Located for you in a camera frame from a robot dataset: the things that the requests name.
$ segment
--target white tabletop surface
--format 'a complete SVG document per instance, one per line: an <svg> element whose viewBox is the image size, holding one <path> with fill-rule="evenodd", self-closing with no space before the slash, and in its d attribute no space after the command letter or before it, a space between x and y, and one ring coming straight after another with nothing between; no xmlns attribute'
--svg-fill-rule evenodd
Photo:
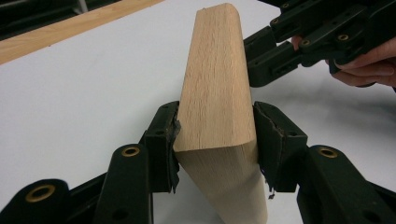
<svg viewBox="0 0 396 224"><path fill-rule="evenodd" d="M248 37L279 14L229 0ZM137 143L157 108L179 99L195 13L221 0L168 0L0 65L0 209L24 186L59 178L74 188ZM396 93L348 87L325 63L252 89L280 108L308 145L342 150L361 173L396 190ZM177 194L155 194L155 223L222 223L184 171ZM268 201L269 224L302 223L296 194Z"/></svg>

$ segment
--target human hand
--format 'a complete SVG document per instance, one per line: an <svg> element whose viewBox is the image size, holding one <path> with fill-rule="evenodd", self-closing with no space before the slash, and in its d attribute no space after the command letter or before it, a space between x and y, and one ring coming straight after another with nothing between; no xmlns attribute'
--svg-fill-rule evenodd
<svg viewBox="0 0 396 224"><path fill-rule="evenodd" d="M298 48L302 38L295 36L291 43ZM350 63L338 65L340 72L332 75L349 86L379 83L396 87L396 37L362 54Z"/></svg>

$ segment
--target wood grain surface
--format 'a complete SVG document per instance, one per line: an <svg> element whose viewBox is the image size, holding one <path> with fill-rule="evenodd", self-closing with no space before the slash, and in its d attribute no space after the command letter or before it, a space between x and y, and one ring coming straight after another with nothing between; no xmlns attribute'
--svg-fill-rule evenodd
<svg viewBox="0 0 396 224"><path fill-rule="evenodd" d="M227 224L267 219L239 15L197 12L177 115L177 159Z"/></svg>
<svg viewBox="0 0 396 224"><path fill-rule="evenodd" d="M122 18L163 0L122 0L71 19L0 41L0 64Z"/></svg>

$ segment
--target wood piece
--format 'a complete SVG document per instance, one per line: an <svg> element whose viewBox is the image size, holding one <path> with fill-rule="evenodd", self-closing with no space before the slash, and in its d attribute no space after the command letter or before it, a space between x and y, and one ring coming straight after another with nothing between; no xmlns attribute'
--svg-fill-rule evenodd
<svg viewBox="0 0 396 224"><path fill-rule="evenodd" d="M239 15L197 12L177 115L177 159L226 224L266 222Z"/></svg>
<svg viewBox="0 0 396 224"><path fill-rule="evenodd" d="M163 0L122 0L65 21L0 41L0 64L117 20Z"/></svg>

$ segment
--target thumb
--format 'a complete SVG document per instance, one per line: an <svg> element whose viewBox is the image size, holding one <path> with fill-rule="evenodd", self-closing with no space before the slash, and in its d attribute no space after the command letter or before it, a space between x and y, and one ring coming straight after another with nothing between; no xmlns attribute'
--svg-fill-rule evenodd
<svg viewBox="0 0 396 224"><path fill-rule="evenodd" d="M337 64L337 66L341 69L359 68L392 57L396 57L396 37L370 50L368 53L362 54L350 63Z"/></svg>

